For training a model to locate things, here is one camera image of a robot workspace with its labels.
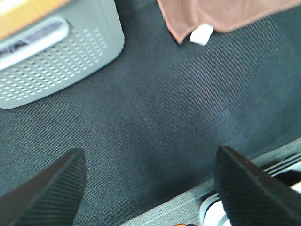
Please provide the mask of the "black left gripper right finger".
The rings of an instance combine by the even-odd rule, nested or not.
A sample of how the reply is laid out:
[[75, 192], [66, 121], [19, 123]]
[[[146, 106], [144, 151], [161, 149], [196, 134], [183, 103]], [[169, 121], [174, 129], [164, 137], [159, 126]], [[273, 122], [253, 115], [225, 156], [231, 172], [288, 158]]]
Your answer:
[[228, 146], [216, 153], [214, 186], [233, 226], [299, 226], [301, 195]]

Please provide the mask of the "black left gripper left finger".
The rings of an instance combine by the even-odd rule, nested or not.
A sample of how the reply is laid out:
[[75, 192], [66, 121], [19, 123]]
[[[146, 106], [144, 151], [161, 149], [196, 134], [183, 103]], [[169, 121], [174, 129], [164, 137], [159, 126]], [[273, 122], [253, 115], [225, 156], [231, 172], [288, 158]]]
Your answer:
[[0, 224], [71, 226], [85, 187], [85, 153], [73, 148], [31, 180], [0, 197]]

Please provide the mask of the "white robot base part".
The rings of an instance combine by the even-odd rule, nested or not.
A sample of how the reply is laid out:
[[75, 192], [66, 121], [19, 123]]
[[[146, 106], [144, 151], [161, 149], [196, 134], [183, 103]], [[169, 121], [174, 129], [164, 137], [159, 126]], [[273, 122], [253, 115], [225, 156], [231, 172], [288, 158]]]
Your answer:
[[206, 198], [199, 209], [202, 226], [231, 226], [218, 193]]

